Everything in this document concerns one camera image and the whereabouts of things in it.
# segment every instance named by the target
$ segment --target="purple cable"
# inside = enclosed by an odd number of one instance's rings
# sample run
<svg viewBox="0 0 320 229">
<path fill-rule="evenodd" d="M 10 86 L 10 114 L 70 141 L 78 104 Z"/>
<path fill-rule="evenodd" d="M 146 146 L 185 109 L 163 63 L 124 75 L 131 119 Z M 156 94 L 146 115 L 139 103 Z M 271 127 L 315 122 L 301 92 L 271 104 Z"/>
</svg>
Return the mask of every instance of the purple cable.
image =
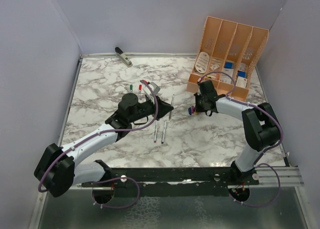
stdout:
<svg viewBox="0 0 320 229">
<path fill-rule="evenodd" d="M 130 181 L 133 181 L 134 184 L 136 185 L 136 188 L 137 188 L 137 194 L 136 194 L 136 198 L 134 199 L 133 202 L 131 202 L 130 204 L 128 205 L 122 205 L 122 206 L 114 206 L 114 205 L 105 205 L 105 204 L 99 204 L 96 202 L 96 199 L 94 197 L 94 195 L 92 195 L 92 199 L 94 201 L 94 204 L 97 204 L 99 205 L 100 207 L 103 207 L 103 208 L 111 208 L 111 209 L 126 209 L 126 208 L 129 208 L 131 206 L 133 206 L 138 200 L 139 200 L 139 196 L 140 196 L 140 187 L 139 187 L 139 184 L 136 180 L 134 180 L 133 178 L 131 177 L 116 177 L 116 178 L 112 178 L 112 179 L 109 179 L 109 180 L 103 180 L 103 181 L 97 181 L 97 182 L 92 182 L 93 184 L 102 184 L 102 183 L 109 183 L 109 182 L 113 182 L 113 181 L 116 181 L 116 180 L 121 180 L 121 179 L 128 179 Z"/>
<path fill-rule="evenodd" d="M 235 100 L 235 99 L 233 99 L 232 97 L 229 96 L 229 94 L 232 93 L 232 92 L 236 89 L 236 82 L 235 82 L 235 80 L 234 80 L 229 74 L 227 74 L 227 73 L 225 73 L 225 72 L 223 72 L 223 71 L 211 71 L 211 72 L 205 74 L 204 76 L 200 77 L 200 81 L 199 81 L 199 82 L 201 82 L 207 75 L 215 74 L 215 73 L 221 73 L 221 74 L 224 74 L 224 75 L 228 76 L 228 77 L 231 79 L 232 83 L 233 83 L 233 88 L 225 94 L 225 97 L 226 97 L 227 99 L 229 99 L 229 100 L 232 101 L 232 102 L 235 102 L 235 103 L 244 105 L 244 106 L 256 108 L 257 110 L 259 110 L 260 112 L 262 112 L 263 114 L 265 114 L 268 118 L 270 118 L 270 119 L 274 122 L 274 124 L 276 125 L 276 127 L 279 129 L 279 131 L 280 131 L 280 139 L 279 139 L 279 141 L 278 141 L 276 144 L 274 144 L 274 145 L 272 145 L 272 146 L 270 146 L 270 147 L 265 148 L 265 149 L 262 151 L 262 153 L 258 156 L 258 158 L 254 161 L 253 164 L 256 164 L 256 163 L 261 159 L 261 157 L 262 157 L 267 151 L 269 151 L 269 150 L 272 149 L 272 148 L 275 148 L 275 147 L 279 146 L 279 145 L 282 143 L 282 141 L 283 141 L 283 139 L 284 139 L 284 131 L 282 130 L 282 128 L 281 128 L 280 124 L 277 122 L 277 120 L 274 119 L 274 118 L 273 118 L 268 112 L 266 112 L 265 110 L 261 109 L 261 108 L 258 107 L 257 105 L 254 105 L 254 104 L 251 104 L 251 103 L 248 103 L 248 102 L 243 102 L 243 101 Z"/>
<path fill-rule="evenodd" d="M 251 208 L 264 208 L 264 207 L 267 207 L 267 206 L 270 206 L 271 204 L 273 204 L 276 200 L 278 200 L 279 196 L 280 196 L 280 192 L 281 192 L 281 183 L 280 183 L 280 178 L 279 178 L 279 175 L 278 173 L 276 172 L 276 170 L 270 166 L 269 164 L 267 163 L 260 163 L 259 165 L 257 165 L 255 168 L 259 168 L 261 167 L 262 165 L 265 165 L 267 167 L 269 167 L 273 172 L 274 174 L 276 175 L 276 179 L 278 180 L 278 192 L 276 194 L 276 196 L 269 202 L 265 203 L 265 204 L 260 204 L 260 205 L 255 205 L 255 204 L 249 204 L 249 203 L 245 203 L 243 201 L 238 201 L 236 200 L 231 194 L 229 194 L 229 196 L 231 198 L 233 198 L 233 201 L 236 202 L 236 203 L 239 203 L 241 205 L 244 205 L 244 206 L 247 206 L 247 207 L 251 207 Z"/>
<path fill-rule="evenodd" d="M 133 132 L 133 131 L 139 131 L 139 130 L 142 130 L 142 129 L 145 129 L 149 126 L 151 126 L 152 123 L 154 123 L 154 121 L 156 120 L 157 116 L 158 116 L 158 111 L 159 111 L 159 105 L 158 105 L 158 101 L 157 101 L 157 96 L 156 94 L 154 93 L 154 91 L 151 89 L 151 87 L 148 85 L 147 82 L 145 82 L 144 80 L 141 80 L 140 81 L 142 84 L 144 84 L 148 89 L 149 91 L 151 92 L 152 96 L 153 96 L 153 99 L 154 99 L 154 105 L 155 105 L 155 112 L 154 112 L 154 117 L 153 119 L 147 124 L 147 125 L 144 125 L 142 127 L 139 127 L 139 128 L 132 128 L 132 129 L 109 129 L 109 130 L 103 130 L 100 132 L 100 135 L 101 134 L 105 134 L 105 133 L 112 133 L 112 132 Z M 95 134 L 92 134 L 91 136 L 88 136 L 87 138 L 83 139 L 82 141 L 78 142 L 77 144 L 75 144 L 73 147 L 70 147 L 69 149 L 67 149 L 66 151 L 62 152 L 52 163 L 51 165 L 48 167 L 48 169 L 45 171 L 45 173 L 43 174 L 40 182 L 39 182 L 39 185 L 38 185 L 38 191 L 40 193 L 45 193 L 47 192 L 48 190 L 45 189 L 45 190 L 42 190 L 41 187 L 45 181 L 45 178 L 47 177 L 49 171 L 54 167 L 54 165 L 64 156 L 66 155 L 67 153 L 71 152 L 72 150 L 74 150 L 75 148 L 79 147 L 80 145 L 82 145 L 83 143 L 87 142 L 88 140 L 94 138 L 94 137 L 97 137 L 99 136 L 98 133 L 95 133 Z"/>
</svg>

